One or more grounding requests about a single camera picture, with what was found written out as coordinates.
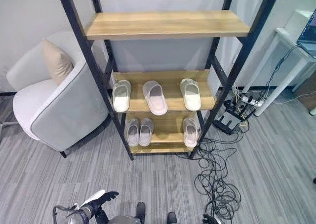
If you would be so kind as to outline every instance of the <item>white slipper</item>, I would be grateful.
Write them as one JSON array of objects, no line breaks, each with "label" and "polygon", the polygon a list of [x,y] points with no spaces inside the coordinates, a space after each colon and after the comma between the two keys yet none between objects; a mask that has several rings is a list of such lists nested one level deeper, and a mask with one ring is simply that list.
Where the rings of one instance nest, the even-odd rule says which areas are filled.
[{"label": "white slipper", "polygon": [[187,117],[183,120],[183,135],[185,146],[194,148],[197,145],[198,129],[194,119]]},{"label": "white slipper", "polygon": [[146,147],[150,144],[152,134],[154,130],[154,123],[149,118],[144,118],[141,121],[140,134],[139,134],[139,145]]},{"label": "white slipper", "polygon": [[129,108],[132,86],[129,81],[121,80],[113,88],[113,107],[116,112],[125,112]]},{"label": "white slipper", "polygon": [[198,83],[190,78],[185,78],[180,83],[184,105],[190,111],[198,111],[201,108],[201,96]]},{"label": "white slipper", "polygon": [[125,134],[127,138],[128,145],[130,147],[135,147],[139,142],[139,120],[131,119],[125,126]]},{"label": "white slipper", "polygon": [[166,114],[168,110],[162,87],[156,81],[148,81],[143,86],[143,93],[150,111],[155,115]]}]

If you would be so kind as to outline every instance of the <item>beige pillow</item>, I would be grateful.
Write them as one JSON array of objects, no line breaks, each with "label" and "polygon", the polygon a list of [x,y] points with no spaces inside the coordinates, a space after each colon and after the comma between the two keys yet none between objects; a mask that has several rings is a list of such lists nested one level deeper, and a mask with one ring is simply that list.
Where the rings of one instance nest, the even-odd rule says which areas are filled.
[{"label": "beige pillow", "polygon": [[59,85],[74,68],[70,57],[46,39],[43,40],[43,49],[50,76]]}]

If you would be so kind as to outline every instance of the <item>laptop screen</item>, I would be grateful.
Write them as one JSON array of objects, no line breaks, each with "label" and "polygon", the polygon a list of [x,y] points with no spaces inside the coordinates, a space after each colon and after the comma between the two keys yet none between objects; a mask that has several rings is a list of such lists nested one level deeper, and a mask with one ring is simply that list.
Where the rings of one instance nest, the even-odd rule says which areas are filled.
[{"label": "laptop screen", "polygon": [[298,41],[316,42],[316,10],[312,14]]}]

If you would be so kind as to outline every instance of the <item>wooden shelf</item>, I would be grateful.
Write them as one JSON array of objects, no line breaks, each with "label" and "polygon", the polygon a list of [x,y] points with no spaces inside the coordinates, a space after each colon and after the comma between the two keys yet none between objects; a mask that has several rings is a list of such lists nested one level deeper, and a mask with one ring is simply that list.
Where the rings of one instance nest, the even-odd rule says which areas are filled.
[{"label": "wooden shelf", "polygon": [[161,116],[146,113],[127,113],[126,122],[132,118],[141,121],[143,118],[150,118],[154,122],[154,132],[151,144],[147,147],[130,147],[132,153],[162,153],[162,152],[188,152],[192,148],[184,145],[183,119],[194,118],[196,112],[173,112]]},{"label": "wooden shelf", "polygon": [[96,13],[88,40],[245,37],[250,28],[230,10]]},{"label": "wooden shelf", "polygon": [[140,145],[130,147],[133,154],[141,153],[169,153],[169,152],[191,152],[193,148],[188,148],[184,144],[150,144],[147,147]]},{"label": "wooden shelf", "polygon": [[146,113],[127,113],[126,122],[132,118],[137,118],[141,121],[143,118],[150,118],[154,122],[154,131],[151,143],[183,143],[183,125],[184,118],[194,118],[196,112],[174,112],[166,113],[161,116],[153,115],[150,112]]},{"label": "wooden shelf", "polygon": [[116,81],[128,80],[132,84],[129,109],[127,112],[150,112],[143,94],[143,84],[155,80],[162,86],[169,112],[188,111],[185,108],[180,91],[183,78],[191,78],[198,82],[201,96],[201,110],[210,110],[215,105],[212,92],[207,84],[209,70],[202,71],[164,71],[164,72],[129,72],[114,73]]}]

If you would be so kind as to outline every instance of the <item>white wall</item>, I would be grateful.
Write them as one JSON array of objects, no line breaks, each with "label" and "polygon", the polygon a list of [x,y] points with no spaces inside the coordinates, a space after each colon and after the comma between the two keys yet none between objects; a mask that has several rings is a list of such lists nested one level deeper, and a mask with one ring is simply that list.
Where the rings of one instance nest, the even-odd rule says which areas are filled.
[{"label": "white wall", "polygon": [[[94,12],[89,0],[74,0],[86,24]],[[12,92],[6,73],[21,56],[43,37],[71,30],[60,0],[0,0],[0,92]],[[100,52],[96,44],[95,52]]]},{"label": "white wall", "polygon": [[[74,0],[81,20],[86,24],[91,16],[89,0]],[[146,10],[200,10],[220,9],[223,0],[101,0],[104,11]],[[231,9],[251,25],[261,0],[233,0]],[[295,9],[314,10],[315,0],[277,0],[271,16],[255,44],[238,85],[243,86],[261,60],[264,50],[273,38],[276,27],[283,27]],[[12,91],[5,75],[10,67],[43,37],[63,29],[70,29],[59,0],[0,0],[0,92]],[[203,69],[209,52],[211,38],[113,41],[113,48],[121,71],[154,71],[178,69]],[[228,71],[237,55],[239,43],[234,37],[220,41],[217,57]],[[285,51],[275,52],[271,65],[254,85],[264,85],[272,65]],[[98,46],[94,52],[102,52]],[[282,68],[276,75],[275,85],[290,67]],[[216,89],[220,83],[210,74],[210,83]]]}]

